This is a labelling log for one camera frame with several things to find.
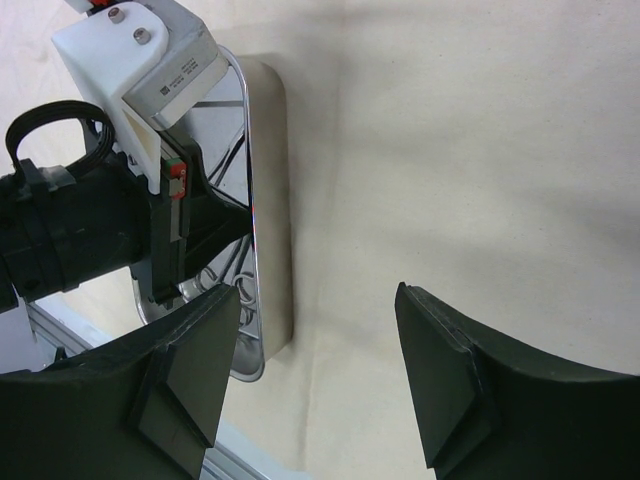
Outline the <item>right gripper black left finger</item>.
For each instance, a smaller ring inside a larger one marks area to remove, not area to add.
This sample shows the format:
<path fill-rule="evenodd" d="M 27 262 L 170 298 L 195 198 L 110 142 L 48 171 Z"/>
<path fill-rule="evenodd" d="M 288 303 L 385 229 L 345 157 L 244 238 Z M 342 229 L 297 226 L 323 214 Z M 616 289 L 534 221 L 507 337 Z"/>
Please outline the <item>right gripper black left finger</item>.
<path fill-rule="evenodd" d="M 1 378 L 5 479 L 196 479 L 216 440 L 240 317 L 220 285 L 49 367 Z"/>

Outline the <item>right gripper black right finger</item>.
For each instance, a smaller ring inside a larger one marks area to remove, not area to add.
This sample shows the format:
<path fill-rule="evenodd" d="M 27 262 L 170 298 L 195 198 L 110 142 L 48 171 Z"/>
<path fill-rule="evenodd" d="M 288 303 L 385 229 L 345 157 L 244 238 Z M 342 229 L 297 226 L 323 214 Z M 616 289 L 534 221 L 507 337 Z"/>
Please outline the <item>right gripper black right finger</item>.
<path fill-rule="evenodd" d="M 400 284 L 395 315 L 439 479 L 635 479 L 639 379 L 580 364 Z"/>

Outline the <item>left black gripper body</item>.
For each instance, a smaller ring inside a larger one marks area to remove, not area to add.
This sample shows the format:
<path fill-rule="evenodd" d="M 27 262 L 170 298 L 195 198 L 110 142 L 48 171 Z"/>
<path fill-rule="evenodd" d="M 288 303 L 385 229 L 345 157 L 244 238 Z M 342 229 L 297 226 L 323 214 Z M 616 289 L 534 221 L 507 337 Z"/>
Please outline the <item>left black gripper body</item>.
<path fill-rule="evenodd" d="M 1 309 L 33 302 L 129 267 L 144 297 L 166 303 L 233 241 L 250 231 L 247 207 L 215 193 L 193 139 L 165 139 L 163 159 L 183 163 L 185 195 L 170 181 L 152 195 L 144 176 L 110 154 L 89 174 L 49 190 L 43 170 L 26 164 L 28 180 L 1 179 Z"/>

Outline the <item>beige cloth wrap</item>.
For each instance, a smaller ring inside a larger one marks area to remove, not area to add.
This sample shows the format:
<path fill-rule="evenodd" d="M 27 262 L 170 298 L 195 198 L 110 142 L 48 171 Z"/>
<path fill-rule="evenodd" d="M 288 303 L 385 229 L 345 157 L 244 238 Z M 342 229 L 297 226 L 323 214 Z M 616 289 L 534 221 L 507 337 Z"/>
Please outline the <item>beige cloth wrap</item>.
<path fill-rule="evenodd" d="M 315 479 L 429 479 L 400 283 L 639 370 L 635 1 L 191 1 L 286 89 L 293 340 L 223 410 Z"/>

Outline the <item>steel instrument tray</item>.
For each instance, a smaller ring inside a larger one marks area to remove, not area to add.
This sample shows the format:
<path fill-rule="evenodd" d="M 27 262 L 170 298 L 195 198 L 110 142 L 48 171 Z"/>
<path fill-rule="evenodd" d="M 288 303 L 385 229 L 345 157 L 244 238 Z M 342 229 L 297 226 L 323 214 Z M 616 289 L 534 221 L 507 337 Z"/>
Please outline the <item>steel instrument tray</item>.
<path fill-rule="evenodd" d="M 231 280 L 254 274 L 257 316 L 239 325 L 230 374 L 259 380 L 266 363 L 291 340 L 294 328 L 287 106 L 278 73 L 256 57 L 221 48 L 226 75 L 181 120 L 200 145 L 206 177 L 217 194 L 249 210 L 252 230 L 179 286 L 180 307 L 199 296 L 207 267 Z"/>

